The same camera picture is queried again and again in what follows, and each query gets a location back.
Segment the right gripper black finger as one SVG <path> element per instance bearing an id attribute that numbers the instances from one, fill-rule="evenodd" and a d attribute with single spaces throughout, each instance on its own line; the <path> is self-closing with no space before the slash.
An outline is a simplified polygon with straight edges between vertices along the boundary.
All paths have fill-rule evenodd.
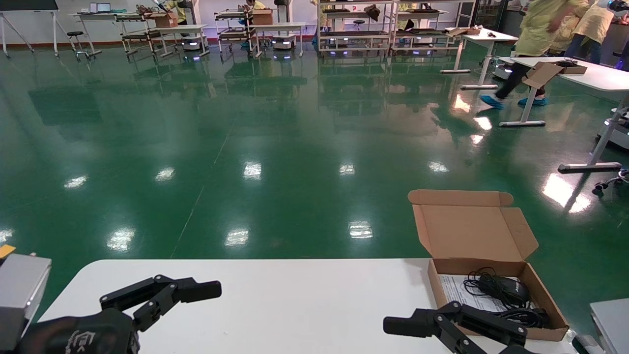
<path id="1" fill-rule="evenodd" d="M 465 329 L 505 347 L 525 347 L 526 344 L 524 327 L 458 301 L 438 309 L 415 309 L 409 318 L 385 317 L 383 320 L 387 334 L 436 337 L 453 354 L 484 354 L 485 350 L 463 333 Z"/>

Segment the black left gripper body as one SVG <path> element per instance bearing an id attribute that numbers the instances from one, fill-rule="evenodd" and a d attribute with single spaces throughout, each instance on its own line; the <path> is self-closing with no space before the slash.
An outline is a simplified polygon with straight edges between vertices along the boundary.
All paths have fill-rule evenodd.
<path id="1" fill-rule="evenodd" d="M 31 325 L 16 354 L 137 354 L 139 334 L 130 316 L 106 309 L 83 317 L 61 317 Z"/>

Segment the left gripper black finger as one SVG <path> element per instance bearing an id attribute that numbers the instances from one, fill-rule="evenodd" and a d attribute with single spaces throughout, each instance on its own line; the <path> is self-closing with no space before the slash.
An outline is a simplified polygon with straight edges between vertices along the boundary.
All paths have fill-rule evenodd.
<path id="1" fill-rule="evenodd" d="M 192 277 L 173 279 L 156 275 L 100 298 L 101 309 L 127 311 L 139 305 L 133 312 L 135 329 L 145 332 L 162 316 L 179 303 L 189 304 L 222 296 L 220 281 L 198 283 Z"/>

